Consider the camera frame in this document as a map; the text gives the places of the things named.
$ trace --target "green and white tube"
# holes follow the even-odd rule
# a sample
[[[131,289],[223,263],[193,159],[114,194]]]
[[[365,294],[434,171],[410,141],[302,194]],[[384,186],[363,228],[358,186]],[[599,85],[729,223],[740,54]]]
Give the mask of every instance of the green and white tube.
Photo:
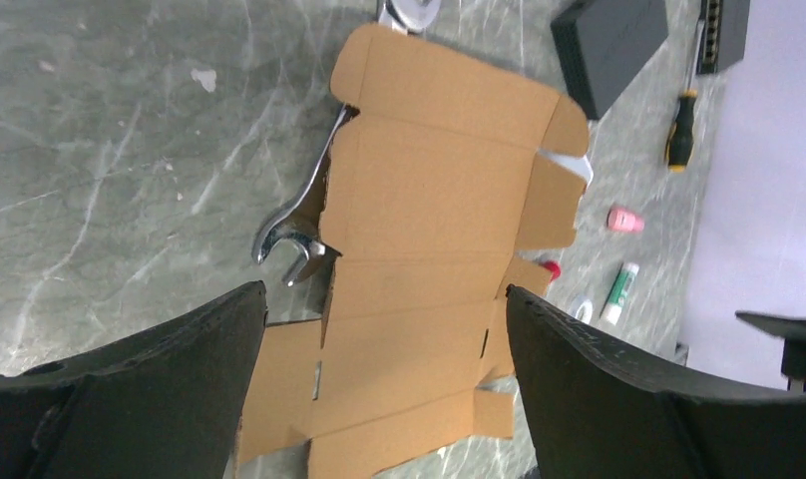
[[[620,314],[626,307],[626,301],[629,299],[629,293],[632,291],[632,286],[635,284],[635,278],[638,276],[640,266],[634,262],[625,262],[620,267],[620,272],[611,286],[611,292],[608,294],[608,299],[605,300],[605,306],[601,313],[601,318],[617,324],[620,319]]]

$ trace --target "gray table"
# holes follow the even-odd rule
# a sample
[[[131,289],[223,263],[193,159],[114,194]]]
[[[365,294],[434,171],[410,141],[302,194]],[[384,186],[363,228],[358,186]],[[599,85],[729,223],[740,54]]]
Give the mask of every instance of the gray table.
[[[427,36],[564,90],[549,23],[568,3],[446,0]],[[686,174],[670,175],[660,156],[698,2],[667,3],[669,40],[592,125],[597,175],[577,242],[525,252],[561,262],[548,299],[562,307],[585,293],[599,310],[620,262],[640,263],[620,323],[595,325],[663,356],[723,88],[701,81],[699,147]],[[286,289],[276,279],[287,251],[260,268],[249,247],[320,150],[336,54],[373,10],[373,0],[0,0],[0,373],[100,346],[249,280],[268,284],[274,320],[316,315],[324,280]],[[614,202],[642,212],[646,231],[605,231]],[[517,392],[509,379],[490,387]],[[516,404],[514,441],[466,439],[382,476],[518,476],[534,457],[517,393]],[[282,451],[241,475],[299,477],[303,459]]]

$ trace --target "cardboard box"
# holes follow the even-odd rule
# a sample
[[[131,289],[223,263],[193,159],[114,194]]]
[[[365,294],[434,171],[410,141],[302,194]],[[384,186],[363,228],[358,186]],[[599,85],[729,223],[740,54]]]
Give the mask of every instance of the cardboard box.
[[[322,319],[265,332],[239,462],[311,439],[309,476],[351,479],[472,434],[510,438],[512,396],[477,386],[514,372],[505,287],[550,280],[515,251],[574,241],[585,182],[539,150],[584,155],[585,115],[378,25],[353,32],[330,86],[360,110],[317,208],[343,256]]]

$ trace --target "black and yellow screwdriver handle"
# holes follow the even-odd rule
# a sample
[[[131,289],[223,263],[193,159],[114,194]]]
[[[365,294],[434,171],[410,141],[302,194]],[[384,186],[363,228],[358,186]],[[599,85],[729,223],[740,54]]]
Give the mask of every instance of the black and yellow screwdriver handle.
[[[667,167],[672,172],[684,172],[693,155],[693,122],[696,90],[687,90],[679,97],[679,111],[667,135]]]

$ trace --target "silver wrench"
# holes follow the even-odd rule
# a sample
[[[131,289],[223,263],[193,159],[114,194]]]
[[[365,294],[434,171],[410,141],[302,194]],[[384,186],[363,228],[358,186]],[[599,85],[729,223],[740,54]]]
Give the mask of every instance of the silver wrench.
[[[440,6],[441,0],[378,0],[377,22],[405,35],[419,35],[435,21]],[[282,277],[286,286],[307,279],[323,264],[341,256],[335,248],[320,241],[317,227],[303,218],[298,210],[315,183],[325,181],[329,146],[335,132],[358,113],[355,108],[342,105],[309,177],[292,199],[265,218],[256,233],[251,255],[257,264],[262,264],[281,241],[288,241],[297,248],[297,259]]]

